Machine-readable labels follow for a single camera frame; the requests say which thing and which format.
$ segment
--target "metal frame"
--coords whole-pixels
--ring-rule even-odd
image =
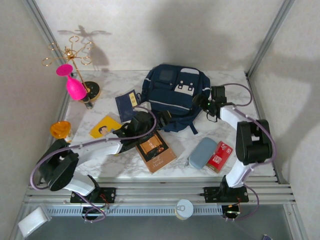
[[[56,42],[35,0],[23,0],[23,2],[33,17],[45,41],[48,44]],[[248,70],[246,77],[250,88],[250,79],[258,68],[293,2],[294,0],[284,0],[257,55],[254,58],[252,66]],[[59,57],[61,53],[53,51],[53,54],[55,57]],[[67,91],[65,91],[59,112],[56,116],[57,121],[61,121],[65,118],[69,100],[69,95],[67,94]],[[260,111],[255,100],[254,105],[258,115],[260,115]],[[48,141],[48,146],[52,143],[52,141],[53,138],[50,138]],[[283,205],[293,238],[295,240],[306,240],[308,237],[306,235],[306,231],[304,230],[292,189],[289,184],[279,184],[282,181],[279,179],[279,172],[277,172],[275,166],[274,169],[277,173],[277,177],[251,176],[248,178],[247,184],[258,193],[260,204]],[[206,215],[207,212],[205,213],[205,211],[210,211],[208,209],[213,211],[212,209],[214,208],[219,209],[219,205],[216,203],[205,203],[204,197],[200,196],[199,194],[203,193],[203,187],[219,186],[221,180],[221,177],[148,179],[103,177],[98,178],[97,182],[99,182],[101,187],[117,188],[115,203],[111,205],[111,209],[115,211],[115,214],[116,209],[119,210],[117,214],[122,214],[122,216],[128,216],[132,214],[135,209],[141,208],[153,210],[159,208],[162,208],[162,210],[172,209],[178,200],[185,198],[193,203],[195,209],[199,209],[197,214],[202,214],[200,209],[207,209],[203,210],[203,214]],[[32,209],[35,206],[38,206],[40,203],[45,204],[49,209],[51,209],[51,213],[53,213],[53,215],[56,214],[61,216],[66,214],[67,216],[70,216],[70,214],[80,214],[79,209],[81,210],[83,207],[88,206],[88,204],[70,203],[70,194],[70,191],[67,190],[61,190],[57,192],[51,192],[49,190],[36,191],[29,187],[17,216],[10,239],[21,239],[21,234],[18,229],[18,222],[26,217],[32,211]],[[248,195],[250,201],[243,204],[256,205],[257,201],[254,194],[249,191]]]

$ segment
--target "marble surface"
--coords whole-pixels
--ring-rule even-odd
[[[71,100],[66,112],[65,120],[71,123],[74,134],[73,142],[93,139],[90,130],[106,115],[112,116],[120,122],[115,97],[135,89],[141,92],[143,79],[148,71],[83,71],[86,81],[95,81],[102,88],[100,97],[93,109],[88,110],[84,104]],[[210,78],[211,85],[225,83],[241,83],[247,86],[245,74],[242,71],[205,71]],[[245,89],[238,86],[226,86],[228,101],[236,104],[245,104],[250,97]],[[253,117],[257,117],[254,104],[241,107],[241,110]],[[190,178],[190,177],[222,177],[233,167],[237,157],[233,151],[220,173],[215,173],[206,166],[195,169],[186,166],[187,157],[204,137],[209,137],[217,143],[223,141],[235,148],[236,131],[226,122],[210,122],[206,114],[201,112],[194,126],[199,132],[194,135],[189,127],[176,133],[161,131],[161,135],[168,142],[177,155],[177,159],[159,171],[151,174],[135,148],[119,155],[100,156],[85,162],[77,167],[76,171],[93,177],[117,177],[117,178]],[[252,176],[274,176],[275,172],[271,164],[257,167]]]

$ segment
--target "red card box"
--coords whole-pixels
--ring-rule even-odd
[[[232,152],[233,149],[229,145],[220,141],[216,146],[212,157],[209,159],[206,165],[218,174],[227,162]]]

